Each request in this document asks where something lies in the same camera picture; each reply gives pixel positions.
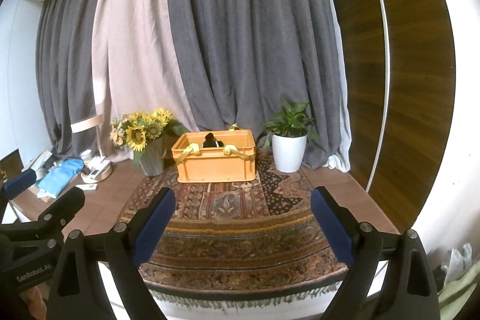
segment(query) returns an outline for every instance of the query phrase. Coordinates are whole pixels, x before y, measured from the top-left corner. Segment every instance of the bolt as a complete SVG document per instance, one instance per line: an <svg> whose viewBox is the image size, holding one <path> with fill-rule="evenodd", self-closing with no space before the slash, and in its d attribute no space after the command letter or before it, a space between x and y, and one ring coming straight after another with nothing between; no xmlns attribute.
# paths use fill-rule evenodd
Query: bolt
<svg viewBox="0 0 480 320"><path fill-rule="evenodd" d="M360 229L364 232L371 232L371 230L373 229L373 227L371 226L370 223L361 223L360 224Z"/></svg>
<svg viewBox="0 0 480 320"><path fill-rule="evenodd" d="M68 237L71 239L76 239L78 236L80 236L80 229L74 229L68 234Z"/></svg>
<svg viewBox="0 0 480 320"><path fill-rule="evenodd" d="M413 229L408 229L406 231L406 233L409 236L409 238L411 238L411 239L416 239L419 236L418 233L416 231L414 231Z"/></svg>
<svg viewBox="0 0 480 320"><path fill-rule="evenodd" d="M127 229L127 225L125 223L118 223L113 227L115 232L123 232L125 229Z"/></svg>

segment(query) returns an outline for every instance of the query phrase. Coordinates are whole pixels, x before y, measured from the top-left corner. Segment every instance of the crate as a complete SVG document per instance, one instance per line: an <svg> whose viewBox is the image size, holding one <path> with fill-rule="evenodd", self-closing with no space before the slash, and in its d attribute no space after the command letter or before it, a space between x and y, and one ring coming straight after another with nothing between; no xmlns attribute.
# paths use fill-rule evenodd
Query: crate
<svg viewBox="0 0 480 320"><path fill-rule="evenodd" d="M210 183L254 180L255 141L251 130L213 131L215 138L223 141L226 148L203 148L208 133L184 133L173 146L173 158L179 171L178 181Z"/></svg>

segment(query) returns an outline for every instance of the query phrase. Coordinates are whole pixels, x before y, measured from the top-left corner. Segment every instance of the flower pot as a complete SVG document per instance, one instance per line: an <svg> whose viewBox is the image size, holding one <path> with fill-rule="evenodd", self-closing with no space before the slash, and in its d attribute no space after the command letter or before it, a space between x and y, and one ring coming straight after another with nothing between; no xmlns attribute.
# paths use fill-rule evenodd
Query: flower pot
<svg viewBox="0 0 480 320"><path fill-rule="evenodd" d="M147 176L160 175L163 172L163 137L153 140L149 143L142 157L140 166Z"/></svg>
<svg viewBox="0 0 480 320"><path fill-rule="evenodd" d="M306 145L307 136L282 137L273 135L273 159L277 170L281 172L297 171L302 164Z"/></svg>

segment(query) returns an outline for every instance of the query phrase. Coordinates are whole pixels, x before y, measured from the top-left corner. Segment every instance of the lamp base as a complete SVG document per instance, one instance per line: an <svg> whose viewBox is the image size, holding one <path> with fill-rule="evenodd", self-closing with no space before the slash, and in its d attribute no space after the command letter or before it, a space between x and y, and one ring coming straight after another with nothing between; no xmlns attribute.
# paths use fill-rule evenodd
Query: lamp base
<svg viewBox="0 0 480 320"><path fill-rule="evenodd" d="M89 178L83 172L81 173L81 177L84 183L98 183L103 181L104 179L107 179L111 173L112 173L112 165L111 163L109 163L109 165L102 172L100 172L100 174L98 174L95 178Z"/></svg>

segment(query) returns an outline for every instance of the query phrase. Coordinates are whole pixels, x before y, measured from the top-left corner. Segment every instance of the black stuffed toy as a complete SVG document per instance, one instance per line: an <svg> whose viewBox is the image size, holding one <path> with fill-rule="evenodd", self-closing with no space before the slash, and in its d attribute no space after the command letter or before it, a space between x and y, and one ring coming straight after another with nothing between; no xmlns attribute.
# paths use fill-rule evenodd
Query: black stuffed toy
<svg viewBox="0 0 480 320"><path fill-rule="evenodd" d="M223 147L223 142L220 141L220 140L216 140L213 133L210 132L205 136L205 141L203 142L203 147L204 148Z"/></svg>

